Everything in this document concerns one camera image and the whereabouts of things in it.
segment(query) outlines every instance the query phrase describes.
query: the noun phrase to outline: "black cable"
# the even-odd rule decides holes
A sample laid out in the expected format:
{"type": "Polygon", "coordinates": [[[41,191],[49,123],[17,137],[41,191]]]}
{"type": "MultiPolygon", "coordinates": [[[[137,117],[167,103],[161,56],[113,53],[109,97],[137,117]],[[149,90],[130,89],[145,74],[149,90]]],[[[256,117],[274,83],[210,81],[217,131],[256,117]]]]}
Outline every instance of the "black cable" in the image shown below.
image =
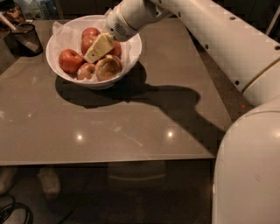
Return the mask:
{"type": "Polygon", "coordinates": [[[0,196],[0,199],[1,198],[11,198],[11,203],[6,206],[0,207],[0,224],[5,223],[5,221],[8,220],[11,214],[17,209],[25,210],[25,218],[22,224],[33,223],[33,212],[27,205],[20,202],[16,202],[15,198],[8,193],[3,196],[0,196]]]}
{"type": "Polygon", "coordinates": [[[65,221],[69,218],[69,216],[74,212],[74,210],[71,210],[65,217],[63,217],[62,220],[60,220],[57,224],[63,224],[65,221]]]}

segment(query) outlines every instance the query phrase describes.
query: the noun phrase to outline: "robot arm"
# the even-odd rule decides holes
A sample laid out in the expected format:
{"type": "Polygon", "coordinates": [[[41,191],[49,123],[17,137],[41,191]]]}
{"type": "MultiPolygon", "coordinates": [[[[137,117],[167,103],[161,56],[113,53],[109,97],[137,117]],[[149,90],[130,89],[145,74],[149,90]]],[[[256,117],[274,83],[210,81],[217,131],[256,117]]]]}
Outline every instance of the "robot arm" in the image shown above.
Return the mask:
{"type": "Polygon", "coordinates": [[[211,0],[122,0],[107,27],[125,41],[168,11],[258,106],[230,127],[218,150],[213,224],[280,223],[280,45],[211,0]]]}
{"type": "Polygon", "coordinates": [[[280,95],[280,45],[210,0],[123,0],[107,19],[119,41],[176,15],[253,105],[280,95]]]}

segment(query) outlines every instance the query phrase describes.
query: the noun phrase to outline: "white bowl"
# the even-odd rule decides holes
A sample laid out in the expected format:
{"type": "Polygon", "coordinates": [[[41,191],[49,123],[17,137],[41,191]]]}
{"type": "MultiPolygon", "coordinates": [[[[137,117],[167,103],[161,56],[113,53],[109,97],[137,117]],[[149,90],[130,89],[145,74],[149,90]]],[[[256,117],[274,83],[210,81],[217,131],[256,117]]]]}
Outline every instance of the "white bowl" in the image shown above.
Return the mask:
{"type": "Polygon", "coordinates": [[[81,33],[86,28],[93,26],[101,32],[105,25],[105,16],[94,15],[87,17],[79,17],[64,25],[56,24],[52,30],[53,35],[49,39],[46,46],[46,59],[51,69],[61,78],[76,83],[78,85],[91,89],[110,88],[115,82],[119,81],[123,76],[137,63],[141,51],[142,42],[140,36],[137,34],[126,42],[122,42],[122,65],[123,70],[117,74],[114,79],[106,81],[97,80],[77,80],[65,73],[59,65],[59,55],[64,49],[70,48],[78,53],[81,53],[81,33]]]}

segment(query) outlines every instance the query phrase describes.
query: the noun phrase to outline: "table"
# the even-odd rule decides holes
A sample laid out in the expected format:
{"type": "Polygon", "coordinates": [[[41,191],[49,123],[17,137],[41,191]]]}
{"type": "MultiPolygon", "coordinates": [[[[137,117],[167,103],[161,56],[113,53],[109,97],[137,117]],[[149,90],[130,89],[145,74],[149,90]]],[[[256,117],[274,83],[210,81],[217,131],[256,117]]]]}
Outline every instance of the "table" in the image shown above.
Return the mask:
{"type": "MultiPolygon", "coordinates": [[[[35,21],[46,49],[54,21],[35,21]]],[[[140,31],[136,66],[106,90],[62,80],[46,55],[0,75],[0,165],[215,158],[231,120],[176,18],[140,31]]]]}

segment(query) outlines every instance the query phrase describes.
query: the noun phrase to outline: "dark floor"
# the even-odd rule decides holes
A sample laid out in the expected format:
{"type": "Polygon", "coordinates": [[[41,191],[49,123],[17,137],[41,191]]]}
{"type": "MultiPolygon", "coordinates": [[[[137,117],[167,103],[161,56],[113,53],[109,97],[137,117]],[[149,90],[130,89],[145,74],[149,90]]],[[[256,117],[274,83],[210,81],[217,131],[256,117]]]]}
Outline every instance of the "dark floor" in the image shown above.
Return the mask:
{"type": "MultiPolygon", "coordinates": [[[[252,107],[208,54],[199,45],[197,48],[235,121],[252,107]]],[[[211,223],[213,165],[209,160],[76,165],[56,169],[62,192],[53,202],[44,198],[36,177],[38,166],[21,167],[16,184],[10,190],[17,202],[31,209],[33,223],[211,223]]],[[[1,198],[0,206],[6,201],[1,198]]],[[[23,217],[25,213],[18,210],[5,223],[20,224],[23,217]]]]}

